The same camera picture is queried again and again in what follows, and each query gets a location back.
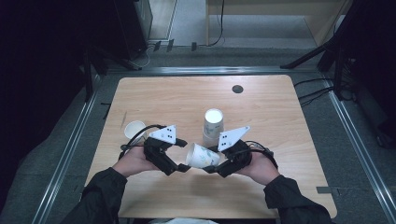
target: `wooden tabletop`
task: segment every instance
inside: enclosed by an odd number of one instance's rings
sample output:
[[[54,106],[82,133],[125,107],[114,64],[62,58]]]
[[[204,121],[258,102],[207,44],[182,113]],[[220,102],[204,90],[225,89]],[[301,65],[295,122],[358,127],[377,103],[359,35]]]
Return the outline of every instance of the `wooden tabletop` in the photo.
[[[234,93],[235,85],[242,86],[243,92]],[[133,120],[146,125],[175,124],[177,137],[189,144],[170,147],[167,155],[177,164],[185,163],[190,145],[203,143],[204,115],[210,108],[223,112],[225,130],[250,126],[243,140],[274,151],[279,172],[295,179],[305,197],[335,217],[332,195],[318,194],[317,187],[328,184],[288,76],[122,79],[86,183],[117,161],[120,145],[128,142],[123,131]],[[241,175],[223,178],[194,168],[170,176],[144,172],[128,178],[120,217],[277,217],[276,210],[267,208],[262,190],[262,185]]]

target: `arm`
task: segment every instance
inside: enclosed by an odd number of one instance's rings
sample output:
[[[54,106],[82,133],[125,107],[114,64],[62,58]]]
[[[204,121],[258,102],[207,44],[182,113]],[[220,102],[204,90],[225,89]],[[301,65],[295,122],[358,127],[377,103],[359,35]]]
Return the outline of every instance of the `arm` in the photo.
[[[113,167],[92,178],[80,202],[62,223],[113,223],[118,217],[126,178],[149,170],[158,168],[146,161],[143,147],[132,148]]]
[[[299,191],[297,182],[281,175],[261,153],[252,152],[250,165],[237,173],[266,186],[265,201],[269,208],[278,209],[283,224],[332,223],[325,207],[305,198]]]

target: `black sleeve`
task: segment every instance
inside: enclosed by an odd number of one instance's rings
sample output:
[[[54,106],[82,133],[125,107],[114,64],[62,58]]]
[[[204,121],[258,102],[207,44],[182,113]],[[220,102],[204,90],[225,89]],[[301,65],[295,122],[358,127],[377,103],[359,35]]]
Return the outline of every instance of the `black sleeve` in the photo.
[[[62,223],[113,223],[118,217],[126,182],[113,168],[97,173]]]
[[[268,208],[277,208],[282,224],[332,223],[327,209],[305,198],[293,179],[280,175],[264,192]]]

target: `black dot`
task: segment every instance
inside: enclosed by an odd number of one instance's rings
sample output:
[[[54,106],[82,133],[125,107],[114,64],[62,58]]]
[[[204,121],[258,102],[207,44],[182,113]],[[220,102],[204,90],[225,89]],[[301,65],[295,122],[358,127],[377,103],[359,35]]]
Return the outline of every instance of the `black dot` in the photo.
[[[239,85],[234,85],[233,86],[233,92],[241,93],[242,91],[244,91],[244,88],[242,86],[239,86]]]

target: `white paper cup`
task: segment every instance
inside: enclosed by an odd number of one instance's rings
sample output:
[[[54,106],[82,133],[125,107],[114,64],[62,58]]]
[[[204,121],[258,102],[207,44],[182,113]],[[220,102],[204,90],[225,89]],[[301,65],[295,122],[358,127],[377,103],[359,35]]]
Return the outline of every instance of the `white paper cup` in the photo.
[[[218,146],[219,145],[219,137],[211,138],[211,137],[207,136],[204,131],[202,133],[202,136],[203,136],[203,145],[204,145],[204,147],[210,148],[210,147],[214,147],[214,146]]]
[[[210,165],[217,166],[219,160],[220,156],[216,152],[193,143],[187,154],[186,164],[201,169]]]
[[[140,120],[135,120],[129,123],[125,127],[125,136],[129,139],[132,139],[138,132],[140,132],[142,129],[146,128],[146,124],[143,123]],[[132,142],[132,145],[136,145],[140,140],[142,140],[142,137],[146,135],[146,132],[143,132],[139,134],[136,139]]]
[[[224,131],[223,114],[219,109],[208,109],[205,113],[204,133],[209,138],[218,138]]]

